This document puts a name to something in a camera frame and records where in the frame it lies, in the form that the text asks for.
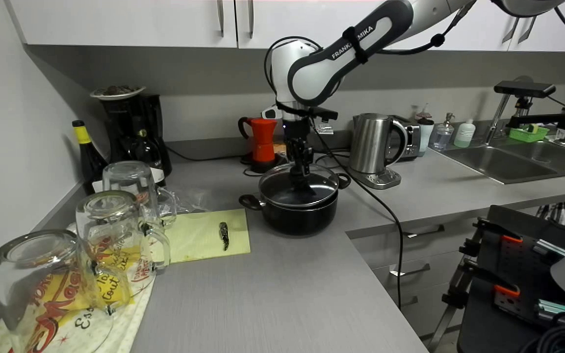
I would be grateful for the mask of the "steel electric kettle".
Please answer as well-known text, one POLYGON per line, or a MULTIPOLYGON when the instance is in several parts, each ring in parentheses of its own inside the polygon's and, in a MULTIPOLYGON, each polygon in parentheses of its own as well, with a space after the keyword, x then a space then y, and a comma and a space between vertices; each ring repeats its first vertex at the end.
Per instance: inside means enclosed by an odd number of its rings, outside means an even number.
POLYGON ((393 115, 363 113, 353 116, 353 138, 348 173, 368 188, 385 190, 397 187, 401 175, 389 168, 404 155, 408 144, 406 128, 393 115), (387 158, 392 132, 399 137, 394 158, 387 158))

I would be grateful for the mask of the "white plate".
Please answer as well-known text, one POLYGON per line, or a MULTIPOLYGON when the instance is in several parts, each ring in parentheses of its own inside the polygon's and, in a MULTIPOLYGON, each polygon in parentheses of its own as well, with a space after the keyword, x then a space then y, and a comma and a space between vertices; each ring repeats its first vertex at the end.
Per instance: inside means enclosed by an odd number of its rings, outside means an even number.
POLYGON ((94 90, 90 93, 90 97, 100 101, 119 101, 133 98, 146 89, 146 86, 113 85, 94 90))

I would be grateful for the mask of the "wine bottle with yellow cap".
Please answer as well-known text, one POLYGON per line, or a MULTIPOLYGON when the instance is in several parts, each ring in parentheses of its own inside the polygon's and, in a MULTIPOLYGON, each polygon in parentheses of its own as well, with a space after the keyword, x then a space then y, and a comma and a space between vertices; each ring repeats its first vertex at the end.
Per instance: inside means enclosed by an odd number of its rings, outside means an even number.
POLYGON ((100 182, 100 190, 103 189, 103 170, 107 167, 107 161, 102 157, 92 139, 88 134, 85 123, 80 120, 72 121, 72 127, 76 134, 80 150, 81 175, 83 177, 83 188, 87 195, 96 193, 94 183, 100 182))

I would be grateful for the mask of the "green sponge tray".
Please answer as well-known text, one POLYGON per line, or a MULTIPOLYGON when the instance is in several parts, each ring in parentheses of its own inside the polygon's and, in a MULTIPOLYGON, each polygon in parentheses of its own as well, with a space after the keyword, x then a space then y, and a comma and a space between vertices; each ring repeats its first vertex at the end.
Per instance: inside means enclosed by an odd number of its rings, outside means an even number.
POLYGON ((515 129, 511 128, 509 138, 525 143, 542 141, 547 136, 549 129, 538 124, 525 124, 515 129))

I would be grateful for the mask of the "white brush holder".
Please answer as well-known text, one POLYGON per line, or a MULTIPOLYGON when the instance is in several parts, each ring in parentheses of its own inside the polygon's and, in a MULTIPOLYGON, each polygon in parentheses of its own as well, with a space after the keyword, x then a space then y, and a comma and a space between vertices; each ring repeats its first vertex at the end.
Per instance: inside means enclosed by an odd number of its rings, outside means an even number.
POLYGON ((433 121, 432 115, 429 112, 427 112, 427 107, 428 104, 426 103, 426 105, 422 108, 421 112, 415 115, 415 122, 417 122, 418 124, 419 133, 420 133, 420 143, 418 149, 419 158, 424 156, 427 147, 430 143, 431 132, 433 131, 433 128, 435 126, 435 121, 433 121))

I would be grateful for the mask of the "glass pot lid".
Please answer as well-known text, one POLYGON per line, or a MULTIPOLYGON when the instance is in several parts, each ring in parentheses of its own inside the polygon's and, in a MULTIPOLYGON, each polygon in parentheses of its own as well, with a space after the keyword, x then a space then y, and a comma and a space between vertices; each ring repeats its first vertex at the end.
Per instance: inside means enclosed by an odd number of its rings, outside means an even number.
POLYGON ((258 189, 265 201, 287 208, 315 206, 339 190, 339 175, 316 164, 309 164, 307 174, 287 163, 263 174, 258 189))

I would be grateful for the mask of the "drawer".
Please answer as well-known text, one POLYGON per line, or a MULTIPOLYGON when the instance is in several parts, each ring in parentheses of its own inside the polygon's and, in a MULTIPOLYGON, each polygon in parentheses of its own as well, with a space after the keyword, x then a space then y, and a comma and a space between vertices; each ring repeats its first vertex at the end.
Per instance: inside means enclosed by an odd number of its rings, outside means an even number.
MULTIPOLYGON (((441 223, 445 225, 445 232, 413 239, 404 236, 401 240, 393 224, 348 231, 347 234, 368 266, 374 269, 397 263, 400 253, 404 261, 409 261, 456 251, 475 232, 472 226, 475 221, 476 218, 466 218, 441 223)), ((437 224, 408 222, 402 225, 402 230, 434 225, 437 224)))
POLYGON ((406 318, 412 329, 418 336, 433 334, 447 304, 442 301, 449 289, 449 283, 422 288, 421 290, 404 291, 401 297, 417 295, 419 302, 401 308, 402 315, 406 318))
MULTIPOLYGON (((423 263, 430 263, 431 269, 412 276, 401 277, 400 288, 402 293, 404 291, 408 292, 420 290, 422 288, 448 283, 461 259, 462 253, 458 251, 451 251, 444 254, 431 255, 420 259, 405 261, 402 263, 402 271, 418 268, 423 263)), ((397 292, 397 278, 389 274, 389 271, 392 270, 394 266, 397 266, 397 264, 390 264, 372 269, 379 282, 381 282, 386 291, 390 293, 397 292)))

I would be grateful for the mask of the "white wall cabinet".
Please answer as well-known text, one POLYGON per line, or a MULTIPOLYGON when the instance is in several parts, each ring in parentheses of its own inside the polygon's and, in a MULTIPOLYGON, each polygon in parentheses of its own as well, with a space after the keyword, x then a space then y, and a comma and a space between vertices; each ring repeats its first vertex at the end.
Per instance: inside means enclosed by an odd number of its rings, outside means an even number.
MULTIPOLYGON (((321 46, 383 0, 5 0, 29 45, 267 49, 285 36, 321 46)), ((565 3, 559 7, 565 16, 565 3)), ((565 25, 550 11, 517 19, 477 0, 444 51, 565 52, 565 25)))

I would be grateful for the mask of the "pale yellow cloth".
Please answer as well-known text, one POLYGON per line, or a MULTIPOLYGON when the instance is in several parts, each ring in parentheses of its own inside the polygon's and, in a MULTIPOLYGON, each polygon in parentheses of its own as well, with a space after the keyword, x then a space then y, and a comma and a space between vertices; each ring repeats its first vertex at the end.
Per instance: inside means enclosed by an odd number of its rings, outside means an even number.
POLYGON ((185 263, 251 252, 248 223, 244 209, 232 209, 176 216, 169 229, 150 227, 161 231, 169 240, 171 263, 185 263), (229 227, 230 246, 223 250, 218 225, 229 227))

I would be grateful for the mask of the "clear soap dispenser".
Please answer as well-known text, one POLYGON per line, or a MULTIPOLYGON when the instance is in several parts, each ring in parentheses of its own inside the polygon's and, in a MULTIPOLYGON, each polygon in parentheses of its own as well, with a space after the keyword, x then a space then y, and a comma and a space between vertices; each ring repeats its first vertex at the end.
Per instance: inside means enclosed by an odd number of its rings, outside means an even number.
POLYGON ((444 121, 435 125, 430 136, 430 147, 433 148, 433 150, 440 151, 447 147, 455 129, 452 125, 452 119, 454 117, 455 115, 452 112, 448 112, 444 121))

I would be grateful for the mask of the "black cooking pot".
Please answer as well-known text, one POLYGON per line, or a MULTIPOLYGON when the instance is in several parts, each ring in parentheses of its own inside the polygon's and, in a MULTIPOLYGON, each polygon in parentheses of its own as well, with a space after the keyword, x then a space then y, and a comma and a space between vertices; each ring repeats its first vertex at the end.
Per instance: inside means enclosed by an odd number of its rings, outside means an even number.
POLYGON ((336 174, 339 175, 339 190, 334 196, 315 206, 287 208, 273 204, 262 198, 259 187, 258 195, 241 195, 238 202, 247 209, 260 211, 264 220, 275 231, 292 237, 308 237, 325 230, 334 221, 338 209, 339 191, 352 183, 350 175, 336 174))

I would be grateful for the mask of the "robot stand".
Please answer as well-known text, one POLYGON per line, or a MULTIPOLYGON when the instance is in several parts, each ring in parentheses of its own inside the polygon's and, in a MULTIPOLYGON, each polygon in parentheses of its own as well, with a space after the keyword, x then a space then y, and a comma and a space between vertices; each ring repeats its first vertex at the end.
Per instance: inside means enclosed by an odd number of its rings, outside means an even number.
POLYGON ((565 226, 496 205, 482 218, 524 242, 487 235, 478 257, 463 255, 429 351, 463 309, 458 353, 565 353, 565 226))

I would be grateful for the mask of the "printed dish towel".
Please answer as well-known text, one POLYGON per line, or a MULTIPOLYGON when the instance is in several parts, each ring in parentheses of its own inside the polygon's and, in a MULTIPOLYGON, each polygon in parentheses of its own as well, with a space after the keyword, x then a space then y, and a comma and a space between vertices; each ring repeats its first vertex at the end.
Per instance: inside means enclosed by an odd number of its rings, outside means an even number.
MULTIPOLYGON (((151 296, 151 287, 147 287, 130 303, 113 313, 113 327, 110 335, 96 353, 130 353, 135 335, 143 320, 144 312, 151 296)), ((0 315, 0 353, 10 353, 11 340, 0 315)))

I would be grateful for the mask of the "black coffee maker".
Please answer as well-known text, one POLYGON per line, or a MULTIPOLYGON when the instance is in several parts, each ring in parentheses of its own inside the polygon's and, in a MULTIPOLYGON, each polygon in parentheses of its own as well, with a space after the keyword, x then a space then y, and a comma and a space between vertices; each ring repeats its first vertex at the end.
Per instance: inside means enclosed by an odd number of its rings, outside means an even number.
POLYGON ((128 147, 137 128, 144 128, 157 145, 163 161, 164 176, 173 171, 171 159, 163 139, 163 110, 158 94, 139 94, 119 101, 100 101, 106 113, 104 127, 110 145, 110 163, 135 160, 128 147))

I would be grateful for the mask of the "steel toaster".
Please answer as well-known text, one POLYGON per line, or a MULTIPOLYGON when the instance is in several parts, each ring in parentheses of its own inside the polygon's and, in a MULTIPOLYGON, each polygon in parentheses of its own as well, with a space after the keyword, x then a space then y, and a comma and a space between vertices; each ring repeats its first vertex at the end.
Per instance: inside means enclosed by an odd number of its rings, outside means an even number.
MULTIPOLYGON (((413 161, 413 159, 417 159, 420 148, 419 145, 421 143, 421 131, 418 123, 397 115, 394 115, 393 118, 397 119, 401 123, 401 125, 405 127, 408 136, 408 143, 406 145, 405 152, 398 162, 413 161)), ((395 130, 393 130, 391 132, 390 140, 386 149, 387 159, 394 159, 396 152, 398 151, 400 142, 401 137, 395 130)))

